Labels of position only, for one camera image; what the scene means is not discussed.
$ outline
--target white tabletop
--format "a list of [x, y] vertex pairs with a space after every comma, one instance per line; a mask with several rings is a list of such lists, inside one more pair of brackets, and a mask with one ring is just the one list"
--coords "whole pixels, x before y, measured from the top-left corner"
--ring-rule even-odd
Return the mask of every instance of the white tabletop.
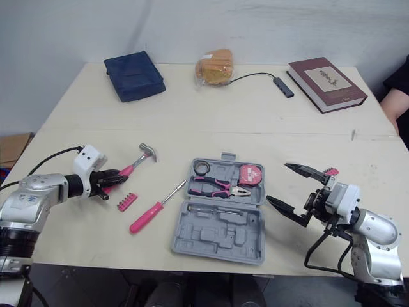
[[[340, 171], [339, 181], [361, 187], [362, 207], [393, 216], [403, 236], [409, 236], [409, 225], [405, 223], [409, 155], [354, 68], [342, 70], [369, 98], [363, 106], [324, 115], [287, 78], [285, 67], [242, 66], [236, 71], [279, 75], [295, 92], [291, 99], [286, 99], [265, 76], [249, 77], [226, 88], [196, 91], [192, 65], [158, 68], [167, 81], [166, 92], [121, 104], [106, 78], [104, 66], [86, 65], [14, 167], [8, 181], [23, 177], [46, 155], [84, 143], [94, 145], [108, 156], [106, 169], [121, 169], [133, 162], [141, 154], [139, 143], [154, 147], [159, 157], [157, 163], [151, 159], [143, 162], [107, 202], [74, 198], [53, 207], [36, 245], [35, 262], [327, 275], [303, 265], [306, 251], [323, 233], [322, 225], [312, 220], [303, 228], [269, 204], [262, 206], [266, 242], [265, 261], [260, 266], [173, 253], [171, 241], [184, 193], [170, 199], [140, 233], [129, 234], [128, 227], [136, 218], [185, 179], [192, 159], [218, 159], [221, 152], [234, 152], [238, 161], [264, 165], [267, 194], [293, 205], [298, 214], [303, 212], [309, 193], [321, 186], [283, 164], [297, 162], [316, 169], [335, 166]], [[69, 174], [74, 157], [74, 153], [68, 153], [55, 158], [40, 173]], [[11, 188], [5, 190], [1, 199], [10, 191]], [[129, 192], [137, 193], [139, 198], [121, 213], [116, 204]], [[409, 272], [405, 266], [409, 263], [406, 242], [402, 240], [399, 247], [405, 276]], [[333, 267], [346, 245], [340, 238], [329, 238], [312, 260], [317, 265]], [[349, 268], [346, 260], [345, 269]]]

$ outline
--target cardboard box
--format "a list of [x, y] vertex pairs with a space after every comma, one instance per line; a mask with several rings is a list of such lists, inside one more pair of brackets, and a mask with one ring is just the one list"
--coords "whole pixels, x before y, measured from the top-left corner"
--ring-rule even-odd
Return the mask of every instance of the cardboard box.
[[0, 168], [13, 168], [32, 138], [32, 133], [0, 138]]

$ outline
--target pliers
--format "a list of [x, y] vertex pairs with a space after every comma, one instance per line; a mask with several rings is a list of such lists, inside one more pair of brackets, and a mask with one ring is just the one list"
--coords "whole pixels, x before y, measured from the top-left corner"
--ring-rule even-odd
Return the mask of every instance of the pliers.
[[250, 196], [250, 191], [243, 189], [242, 187], [237, 187], [234, 186], [232, 187], [230, 182], [228, 181], [223, 181], [223, 180], [218, 180], [213, 177], [206, 177], [206, 176], [200, 176], [200, 177], [195, 177], [192, 176], [192, 181], [194, 182], [206, 182], [208, 184], [214, 185], [216, 187], [221, 188], [221, 191], [215, 191], [215, 192], [203, 192], [203, 191], [198, 191], [195, 189], [189, 189], [189, 194], [190, 195], [196, 195], [196, 196], [206, 196], [206, 197], [221, 197], [221, 198], [229, 198], [231, 195], [233, 196]]

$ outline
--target plastic bag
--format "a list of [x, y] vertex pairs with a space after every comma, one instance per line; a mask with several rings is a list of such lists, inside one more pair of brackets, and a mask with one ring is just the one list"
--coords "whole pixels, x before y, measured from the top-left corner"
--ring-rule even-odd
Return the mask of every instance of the plastic bag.
[[196, 63], [195, 71], [200, 85], [227, 85], [233, 75], [233, 55], [229, 49], [207, 52]]

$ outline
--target hammer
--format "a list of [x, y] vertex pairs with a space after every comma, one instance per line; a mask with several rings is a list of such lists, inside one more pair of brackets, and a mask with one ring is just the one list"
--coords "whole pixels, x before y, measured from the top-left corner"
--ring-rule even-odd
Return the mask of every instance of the hammer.
[[[143, 150], [143, 155], [140, 156], [140, 158], [138, 160], [136, 160], [133, 164], [128, 165], [126, 168], [121, 170], [118, 173], [119, 175], [129, 176], [130, 174], [132, 174], [132, 172], [135, 170], [135, 168], [138, 165], [140, 165], [140, 163], [142, 163], [142, 161], [144, 161], [148, 157], [153, 157], [153, 160], [155, 162], [158, 162], [156, 152], [151, 146], [148, 146], [145, 143], [141, 143], [141, 144], [139, 144], [139, 148], [141, 150]], [[105, 188], [103, 188], [103, 190], [104, 190], [105, 194], [109, 194], [112, 191], [113, 188], [114, 187], [105, 187]]]

